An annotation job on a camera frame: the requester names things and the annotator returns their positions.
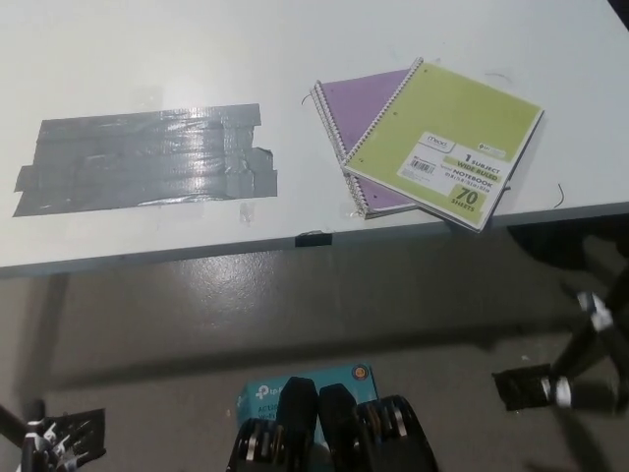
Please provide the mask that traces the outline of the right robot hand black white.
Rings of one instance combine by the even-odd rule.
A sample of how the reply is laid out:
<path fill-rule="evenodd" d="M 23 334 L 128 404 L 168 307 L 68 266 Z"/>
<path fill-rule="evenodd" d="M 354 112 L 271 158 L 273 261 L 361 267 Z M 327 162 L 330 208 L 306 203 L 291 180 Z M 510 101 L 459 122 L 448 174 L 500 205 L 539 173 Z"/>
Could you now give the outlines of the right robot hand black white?
<path fill-rule="evenodd" d="M 577 299 L 587 320 L 550 366 L 548 374 L 542 377 L 545 399 L 560 408 L 622 413 L 628 408 L 628 337 L 598 295 L 580 292 Z M 601 343 L 604 354 L 610 358 L 616 370 L 617 387 L 575 383 L 568 376 L 579 357 L 596 340 Z"/>

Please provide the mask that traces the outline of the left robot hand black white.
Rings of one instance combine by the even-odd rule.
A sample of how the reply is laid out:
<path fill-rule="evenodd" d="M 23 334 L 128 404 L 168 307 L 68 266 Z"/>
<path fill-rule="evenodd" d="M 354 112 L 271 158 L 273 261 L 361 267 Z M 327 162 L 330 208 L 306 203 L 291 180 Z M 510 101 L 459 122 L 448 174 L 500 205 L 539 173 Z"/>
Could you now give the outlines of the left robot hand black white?
<path fill-rule="evenodd" d="M 57 423 L 46 416 L 45 402 L 37 399 L 27 409 L 26 432 L 21 442 L 17 471 L 56 471 L 60 464 Z"/>

